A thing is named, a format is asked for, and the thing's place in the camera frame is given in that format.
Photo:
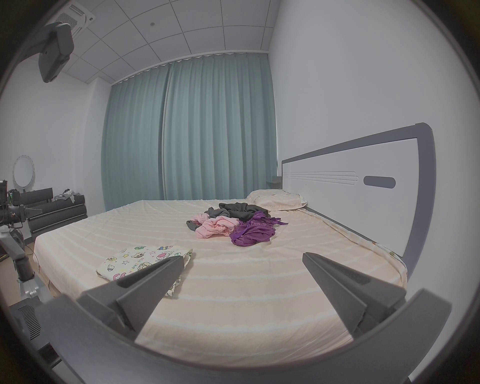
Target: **smoke detector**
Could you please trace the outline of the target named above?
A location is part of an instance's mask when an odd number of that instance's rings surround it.
[[[75,39],[94,20],[95,16],[87,8],[76,1],[69,1],[49,23],[61,22],[69,24],[72,30],[72,37]]]

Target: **round mirror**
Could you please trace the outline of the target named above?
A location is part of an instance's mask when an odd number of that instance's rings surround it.
[[[35,169],[33,161],[28,156],[20,156],[13,165],[13,182],[21,188],[31,183]]]

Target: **curtain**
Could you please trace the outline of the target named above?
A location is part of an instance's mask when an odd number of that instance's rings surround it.
[[[165,103],[165,199],[240,199],[267,188],[276,125],[266,54],[175,62]]]
[[[112,86],[102,141],[107,210],[138,200],[163,200],[161,136],[171,65]]]

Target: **bed sheet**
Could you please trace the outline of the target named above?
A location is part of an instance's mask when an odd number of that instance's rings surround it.
[[[226,200],[224,202],[247,200]],[[138,201],[45,233],[35,253],[60,292],[76,298],[106,283],[95,269],[129,246],[193,248],[182,283],[163,298],[136,342],[199,364],[254,367],[311,358],[351,336],[302,263],[320,253],[406,287],[407,270],[388,250],[306,211],[273,211],[288,225],[268,243],[197,239],[185,221],[219,201]]]

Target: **white headboard panel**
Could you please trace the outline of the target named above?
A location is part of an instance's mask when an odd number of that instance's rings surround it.
[[[432,217],[435,151],[420,123],[282,161],[282,188],[308,208],[403,255],[410,275]]]

